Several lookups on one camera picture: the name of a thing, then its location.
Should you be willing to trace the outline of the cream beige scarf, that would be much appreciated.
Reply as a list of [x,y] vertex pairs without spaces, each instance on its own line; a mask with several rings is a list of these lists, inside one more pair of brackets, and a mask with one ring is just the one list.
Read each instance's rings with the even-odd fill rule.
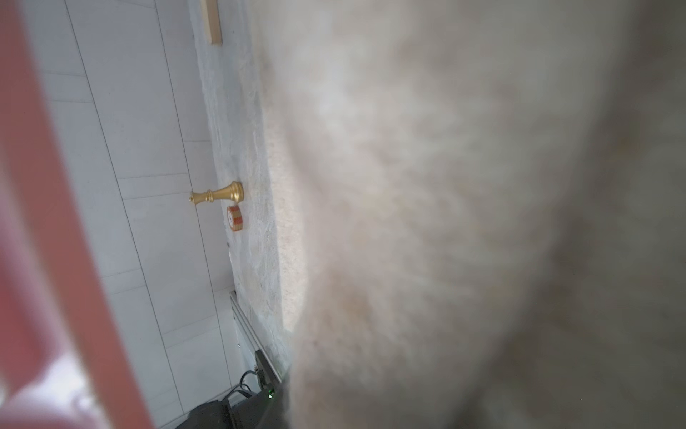
[[685,425],[682,1],[264,1],[293,428]]

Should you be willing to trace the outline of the pink plastic hanger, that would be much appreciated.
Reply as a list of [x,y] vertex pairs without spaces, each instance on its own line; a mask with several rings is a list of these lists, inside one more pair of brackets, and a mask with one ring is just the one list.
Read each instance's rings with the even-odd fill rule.
[[1,5],[1,425],[149,428],[14,1]]

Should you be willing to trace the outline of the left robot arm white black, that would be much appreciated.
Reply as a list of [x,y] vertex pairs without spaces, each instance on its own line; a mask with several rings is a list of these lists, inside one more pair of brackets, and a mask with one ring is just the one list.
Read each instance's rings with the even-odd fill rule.
[[221,400],[191,410],[175,428],[289,428],[278,387],[263,370],[246,371]]

